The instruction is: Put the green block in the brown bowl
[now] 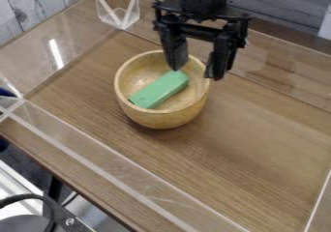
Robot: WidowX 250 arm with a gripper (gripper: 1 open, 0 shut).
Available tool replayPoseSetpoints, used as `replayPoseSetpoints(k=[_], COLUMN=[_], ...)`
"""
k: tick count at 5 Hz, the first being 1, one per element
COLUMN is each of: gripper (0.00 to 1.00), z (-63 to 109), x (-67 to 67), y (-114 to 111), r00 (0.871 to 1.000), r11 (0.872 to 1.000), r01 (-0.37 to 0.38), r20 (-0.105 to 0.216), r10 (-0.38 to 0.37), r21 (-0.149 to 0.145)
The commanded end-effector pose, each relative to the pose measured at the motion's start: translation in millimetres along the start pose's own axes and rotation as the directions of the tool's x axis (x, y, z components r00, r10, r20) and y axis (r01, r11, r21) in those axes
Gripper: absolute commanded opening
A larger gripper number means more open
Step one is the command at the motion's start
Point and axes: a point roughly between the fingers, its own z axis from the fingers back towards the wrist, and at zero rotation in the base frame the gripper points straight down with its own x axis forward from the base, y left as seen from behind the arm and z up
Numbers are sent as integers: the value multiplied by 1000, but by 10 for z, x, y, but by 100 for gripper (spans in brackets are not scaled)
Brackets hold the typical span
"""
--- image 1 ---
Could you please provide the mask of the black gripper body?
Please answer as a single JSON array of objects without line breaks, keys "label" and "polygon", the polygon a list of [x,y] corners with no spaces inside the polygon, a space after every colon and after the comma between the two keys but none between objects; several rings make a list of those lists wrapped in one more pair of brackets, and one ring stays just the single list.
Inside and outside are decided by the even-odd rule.
[{"label": "black gripper body", "polygon": [[176,27],[181,34],[206,42],[214,42],[225,35],[244,48],[248,36],[248,23],[252,17],[232,9],[228,0],[157,0],[154,30],[160,34],[162,25]]}]

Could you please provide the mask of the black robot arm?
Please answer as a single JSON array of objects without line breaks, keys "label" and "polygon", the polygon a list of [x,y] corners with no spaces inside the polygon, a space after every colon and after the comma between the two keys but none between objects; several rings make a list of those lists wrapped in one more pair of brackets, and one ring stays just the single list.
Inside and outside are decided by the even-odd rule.
[{"label": "black robot arm", "polygon": [[228,0],[177,0],[153,3],[154,30],[160,34],[166,63],[178,71],[189,61],[188,39],[210,42],[204,77],[220,80],[247,46],[252,17],[228,7]]}]

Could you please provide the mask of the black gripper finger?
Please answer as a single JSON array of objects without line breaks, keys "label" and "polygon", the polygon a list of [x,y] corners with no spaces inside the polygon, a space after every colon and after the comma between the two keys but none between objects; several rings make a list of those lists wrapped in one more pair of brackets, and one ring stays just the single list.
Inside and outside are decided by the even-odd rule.
[{"label": "black gripper finger", "polygon": [[178,71],[189,61],[188,41],[176,27],[162,25],[160,29],[165,59],[173,71]]},{"label": "black gripper finger", "polygon": [[209,53],[204,77],[220,80],[232,68],[237,54],[237,43],[229,36],[218,35]]}]

